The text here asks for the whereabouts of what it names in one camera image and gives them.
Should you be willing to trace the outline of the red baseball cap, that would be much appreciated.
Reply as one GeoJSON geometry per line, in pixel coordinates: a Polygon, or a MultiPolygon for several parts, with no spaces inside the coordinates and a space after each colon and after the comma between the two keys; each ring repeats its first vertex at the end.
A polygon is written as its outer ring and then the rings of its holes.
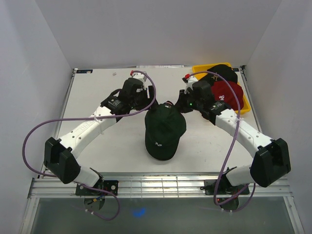
{"type": "MultiPolygon", "coordinates": [[[[230,84],[231,88],[235,92],[237,99],[239,101],[239,104],[240,104],[240,108],[242,109],[244,107],[244,101],[243,101],[244,93],[243,93],[241,86],[232,81],[229,81],[228,83],[230,84]]],[[[218,100],[224,101],[225,103],[229,104],[230,107],[234,109],[235,111],[238,110],[236,99],[226,82],[216,81],[214,85],[212,86],[212,93],[216,101],[218,100]]]]}

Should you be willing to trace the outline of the dark green baseball cap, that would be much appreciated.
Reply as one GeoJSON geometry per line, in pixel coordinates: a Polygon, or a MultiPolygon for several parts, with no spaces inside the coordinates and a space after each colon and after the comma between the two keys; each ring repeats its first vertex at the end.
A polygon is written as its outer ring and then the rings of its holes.
{"type": "Polygon", "coordinates": [[[174,157],[180,138],[187,130],[185,117],[167,101],[150,109],[145,116],[145,148],[160,161],[174,157]]]}

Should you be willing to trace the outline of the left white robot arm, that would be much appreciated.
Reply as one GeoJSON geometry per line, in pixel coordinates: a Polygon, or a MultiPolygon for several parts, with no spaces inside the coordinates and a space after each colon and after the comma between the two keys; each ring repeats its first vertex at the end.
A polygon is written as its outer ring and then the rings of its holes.
{"type": "Polygon", "coordinates": [[[44,166],[62,183],[83,184],[91,194],[100,194],[103,190],[102,176],[91,168],[79,165],[77,158],[94,139],[123,117],[152,106],[154,89],[153,86],[145,86],[146,79],[142,73],[132,74],[123,87],[102,101],[86,121],[59,139],[49,138],[44,148],[44,166]]]}

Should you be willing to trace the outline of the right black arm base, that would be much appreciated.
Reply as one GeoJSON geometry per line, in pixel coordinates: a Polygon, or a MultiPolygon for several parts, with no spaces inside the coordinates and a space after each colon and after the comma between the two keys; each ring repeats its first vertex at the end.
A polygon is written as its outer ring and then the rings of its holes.
{"type": "MultiPolygon", "coordinates": [[[[216,179],[207,179],[204,180],[204,185],[200,187],[200,190],[205,191],[205,195],[213,195],[216,186],[216,179]]],[[[235,195],[238,192],[242,191],[242,195],[249,195],[249,188],[243,189],[244,185],[232,186],[224,182],[220,181],[219,187],[217,189],[218,195],[235,195]]]]}

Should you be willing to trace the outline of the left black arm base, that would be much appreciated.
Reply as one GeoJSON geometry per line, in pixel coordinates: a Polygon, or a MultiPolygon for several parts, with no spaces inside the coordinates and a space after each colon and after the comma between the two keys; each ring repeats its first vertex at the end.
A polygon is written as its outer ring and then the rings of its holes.
{"type": "MultiPolygon", "coordinates": [[[[102,182],[98,182],[95,186],[96,189],[106,190],[114,195],[118,194],[118,180],[104,180],[102,182]]],[[[100,196],[107,195],[107,193],[102,193],[100,191],[91,190],[83,187],[82,185],[77,185],[75,195],[78,196],[100,196]]]]}

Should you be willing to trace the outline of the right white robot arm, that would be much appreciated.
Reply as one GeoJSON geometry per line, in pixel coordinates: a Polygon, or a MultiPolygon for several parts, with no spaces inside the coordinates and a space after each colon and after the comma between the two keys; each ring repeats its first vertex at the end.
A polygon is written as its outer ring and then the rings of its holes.
{"type": "Polygon", "coordinates": [[[180,90],[177,107],[182,113],[199,111],[202,117],[224,130],[252,156],[250,166],[228,169],[221,176],[221,190],[231,194],[238,185],[256,183],[268,187],[291,171],[288,145],[285,140],[272,139],[244,120],[224,101],[216,101],[208,82],[191,78],[180,90]]]}

